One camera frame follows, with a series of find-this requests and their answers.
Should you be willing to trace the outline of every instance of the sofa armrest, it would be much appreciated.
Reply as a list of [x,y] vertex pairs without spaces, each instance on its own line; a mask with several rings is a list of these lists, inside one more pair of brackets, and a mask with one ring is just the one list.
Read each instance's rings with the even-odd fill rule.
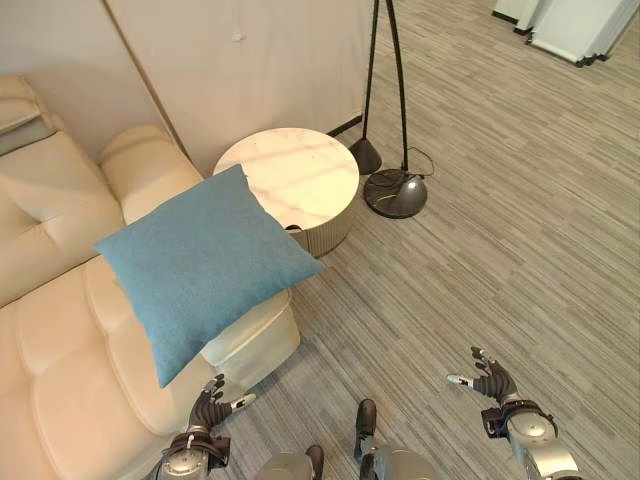
[[102,159],[100,168],[127,224],[202,181],[189,159],[153,125],[121,133],[104,149]]

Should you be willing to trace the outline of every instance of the arc floor lamp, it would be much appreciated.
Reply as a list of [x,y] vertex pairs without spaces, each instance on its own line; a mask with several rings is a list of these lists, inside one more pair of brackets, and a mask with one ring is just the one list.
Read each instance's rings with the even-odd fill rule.
[[427,202],[427,187],[424,175],[409,171],[409,146],[407,141],[407,111],[404,93],[404,74],[402,71],[402,57],[398,25],[392,0],[385,0],[389,14],[391,36],[398,75],[398,90],[400,94],[400,117],[402,123],[403,160],[400,168],[381,170],[376,172],[382,160],[373,144],[367,138],[369,126],[369,107],[371,102],[371,87],[373,83],[373,64],[375,58],[376,34],[378,27],[378,13],[380,0],[374,0],[373,26],[371,31],[371,48],[369,53],[369,71],[367,76],[367,93],[362,138],[354,143],[349,150],[356,159],[361,175],[372,173],[364,185],[364,199],[367,205],[376,213],[388,218],[407,218],[420,212]]

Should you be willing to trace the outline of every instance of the blue throw pillow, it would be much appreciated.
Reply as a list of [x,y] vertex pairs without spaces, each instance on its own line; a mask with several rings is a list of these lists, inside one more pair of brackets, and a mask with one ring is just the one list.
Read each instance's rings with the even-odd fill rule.
[[161,387],[251,307],[323,269],[264,211],[239,165],[95,248],[144,326]]

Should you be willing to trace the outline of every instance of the metal robot arm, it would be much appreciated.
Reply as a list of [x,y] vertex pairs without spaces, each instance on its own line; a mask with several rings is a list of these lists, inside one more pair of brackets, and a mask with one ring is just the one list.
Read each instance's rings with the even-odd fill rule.
[[478,347],[471,347],[476,367],[486,375],[468,378],[448,375],[455,385],[472,388],[500,404],[482,412],[489,438],[507,438],[529,480],[583,480],[565,444],[558,439],[558,427],[551,415],[518,393],[515,381],[496,360]]
[[213,468],[226,467],[231,439],[211,436],[212,429],[237,409],[255,399],[248,394],[230,403],[218,403],[222,397],[224,375],[209,381],[196,400],[185,433],[176,435],[162,459],[143,480],[206,480]]

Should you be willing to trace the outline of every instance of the side table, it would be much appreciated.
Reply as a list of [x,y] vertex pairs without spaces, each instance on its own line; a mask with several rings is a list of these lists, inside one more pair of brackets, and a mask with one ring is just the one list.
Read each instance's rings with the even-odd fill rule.
[[233,145],[213,173],[236,164],[260,205],[313,256],[324,255],[347,235],[358,166],[334,138],[302,128],[265,130]]

